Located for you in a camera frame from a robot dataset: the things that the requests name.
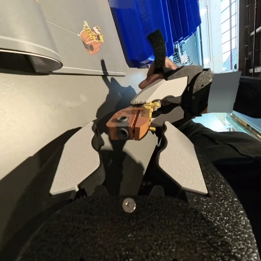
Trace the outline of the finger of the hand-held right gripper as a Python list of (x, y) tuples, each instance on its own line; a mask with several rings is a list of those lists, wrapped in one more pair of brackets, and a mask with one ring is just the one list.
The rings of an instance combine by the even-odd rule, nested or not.
[(170, 112), (160, 114), (159, 116), (152, 116), (151, 127), (162, 127), (164, 122), (174, 123), (184, 118), (184, 110), (178, 106), (172, 109)]
[(187, 76), (172, 80), (159, 79), (142, 89), (130, 103), (131, 105), (139, 105), (165, 100), (179, 104), (187, 84)]

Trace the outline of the tan brick assembly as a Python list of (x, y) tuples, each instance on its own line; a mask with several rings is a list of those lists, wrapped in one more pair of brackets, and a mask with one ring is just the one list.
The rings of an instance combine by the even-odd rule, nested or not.
[(146, 120), (145, 126), (148, 131), (155, 132), (156, 128), (151, 127), (152, 113), (161, 105), (158, 102), (147, 102), (144, 104), (143, 117)]

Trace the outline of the orange and tan brick model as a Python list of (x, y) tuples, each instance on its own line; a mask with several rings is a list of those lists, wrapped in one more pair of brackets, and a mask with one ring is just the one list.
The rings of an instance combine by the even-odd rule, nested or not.
[(106, 123), (111, 140), (141, 140), (147, 133), (143, 105), (129, 106), (116, 112)]

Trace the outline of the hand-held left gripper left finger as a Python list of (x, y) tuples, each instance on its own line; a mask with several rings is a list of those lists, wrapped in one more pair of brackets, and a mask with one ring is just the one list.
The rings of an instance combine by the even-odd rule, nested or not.
[(95, 129), (94, 122), (89, 122), (65, 143), (50, 188), (51, 195), (78, 191), (80, 183), (98, 169), (100, 156), (92, 144)]

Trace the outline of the person's right hand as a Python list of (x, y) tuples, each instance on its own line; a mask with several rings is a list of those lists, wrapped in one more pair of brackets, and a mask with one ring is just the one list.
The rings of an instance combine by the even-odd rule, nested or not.
[[(169, 57), (165, 57), (165, 67), (171, 70), (176, 70), (179, 68)], [(150, 84), (152, 84), (153, 82), (163, 78), (164, 75), (162, 73), (155, 73), (155, 60), (154, 60), (147, 72), (146, 79), (139, 83), (139, 88), (144, 89)]]

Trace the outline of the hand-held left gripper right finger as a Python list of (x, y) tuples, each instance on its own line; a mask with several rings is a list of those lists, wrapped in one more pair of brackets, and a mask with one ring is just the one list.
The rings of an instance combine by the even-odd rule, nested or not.
[(181, 189), (207, 195), (207, 187), (193, 143), (170, 122), (165, 121), (165, 145), (158, 154), (158, 166)]

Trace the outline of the blue plastic bin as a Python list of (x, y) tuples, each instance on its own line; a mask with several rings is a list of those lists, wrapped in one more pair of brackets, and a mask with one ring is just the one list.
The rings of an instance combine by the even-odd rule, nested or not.
[(160, 30), (165, 42), (168, 42), (170, 22), (167, 1), (108, 2), (127, 61), (134, 65), (148, 64), (154, 56), (153, 48), (147, 39), (148, 35)]
[(198, 0), (167, 0), (172, 40), (186, 41), (201, 24)]

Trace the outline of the grey instruction booklet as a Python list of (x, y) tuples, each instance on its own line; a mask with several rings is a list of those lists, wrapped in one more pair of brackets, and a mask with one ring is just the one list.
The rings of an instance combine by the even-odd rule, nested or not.
[(125, 76), (108, 1), (0, 1), (1, 68)]

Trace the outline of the grey desk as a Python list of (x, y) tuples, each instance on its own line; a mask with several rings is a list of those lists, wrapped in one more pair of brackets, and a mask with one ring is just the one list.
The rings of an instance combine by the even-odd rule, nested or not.
[(73, 201), (75, 192), (49, 190), (64, 144), (89, 122), (104, 142), (108, 191), (138, 193), (157, 137), (110, 142), (106, 122), (129, 106), (147, 71), (127, 67), (123, 77), (1, 73), (1, 260), (17, 260), (38, 227)]

